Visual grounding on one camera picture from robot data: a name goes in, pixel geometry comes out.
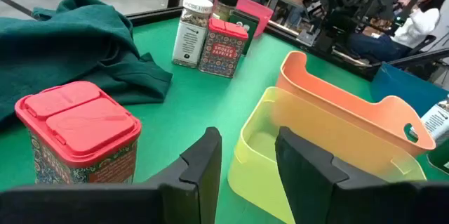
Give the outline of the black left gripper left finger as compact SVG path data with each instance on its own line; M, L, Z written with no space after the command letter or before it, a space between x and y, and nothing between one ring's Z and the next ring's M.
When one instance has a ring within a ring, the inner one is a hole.
M146 205L147 223L213 224L222 165L222 136L215 127L148 180L156 196Z

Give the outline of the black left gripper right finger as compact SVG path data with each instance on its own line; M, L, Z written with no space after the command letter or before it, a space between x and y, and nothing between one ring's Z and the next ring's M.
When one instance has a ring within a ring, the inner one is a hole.
M283 189L296 223L383 223L375 193L386 182L282 126L275 143Z

